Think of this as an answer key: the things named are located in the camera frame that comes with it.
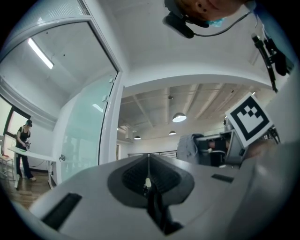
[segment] face mask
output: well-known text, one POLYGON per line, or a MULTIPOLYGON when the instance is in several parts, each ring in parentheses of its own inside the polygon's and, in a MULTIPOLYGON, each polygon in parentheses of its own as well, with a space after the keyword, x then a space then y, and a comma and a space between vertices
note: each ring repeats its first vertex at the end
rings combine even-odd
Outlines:
POLYGON ((219 27, 222 27, 222 23, 223 23, 224 19, 225 18, 221 18, 221 19, 214 20, 214 21, 206 21, 206 23, 208 23, 211 26, 219 28, 219 27))

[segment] black metal railing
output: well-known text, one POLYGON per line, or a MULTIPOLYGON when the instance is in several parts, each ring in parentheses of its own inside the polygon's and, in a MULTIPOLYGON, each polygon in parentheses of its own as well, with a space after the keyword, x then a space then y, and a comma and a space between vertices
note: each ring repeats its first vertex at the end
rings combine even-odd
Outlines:
POLYGON ((163 155, 169 158, 177 158, 177 151, 166 151, 166 152, 147 152, 147 153, 128 153, 128 157, 134 157, 138 155, 143 155, 143 154, 157 154, 157 155, 163 155))

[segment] desk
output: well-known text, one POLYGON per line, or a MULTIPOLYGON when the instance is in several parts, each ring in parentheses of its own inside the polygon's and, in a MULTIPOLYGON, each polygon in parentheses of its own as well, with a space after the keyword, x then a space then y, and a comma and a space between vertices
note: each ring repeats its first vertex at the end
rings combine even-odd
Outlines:
POLYGON ((40 159, 40 160, 47 161, 47 164, 49 166, 48 167, 48 176, 49 176, 48 183, 49 183, 50 188, 53 189, 53 186, 52 186, 52 183, 51 183, 52 162, 56 162, 56 161, 52 157, 37 154, 37 153, 33 153, 33 152, 30 152, 30 151, 23 152, 20 148, 17 148, 17 147, 11 147, 11 148, 8 148, 8 150, 11 150, 15 153, 15 157, 14 157, 15 188, 18 188, 18 183, 19 183, 19 178, 20 178, 20 176, 17 175, 16 155, 20 154, 20 155, 28 156, 28 157, 31 157, 31 158, 37 158, 37 159, 40 159))

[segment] gray fabric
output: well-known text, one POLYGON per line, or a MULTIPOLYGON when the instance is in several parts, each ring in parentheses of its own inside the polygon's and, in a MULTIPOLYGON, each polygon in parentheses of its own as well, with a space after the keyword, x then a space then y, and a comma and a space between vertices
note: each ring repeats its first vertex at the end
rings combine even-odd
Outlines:
POLYGON ((202 134, 184 135, 180 138, 177 147, 177 159, 192 164, 200 163, 200 154, 195 144, 195 138, 203 137, 202 134))

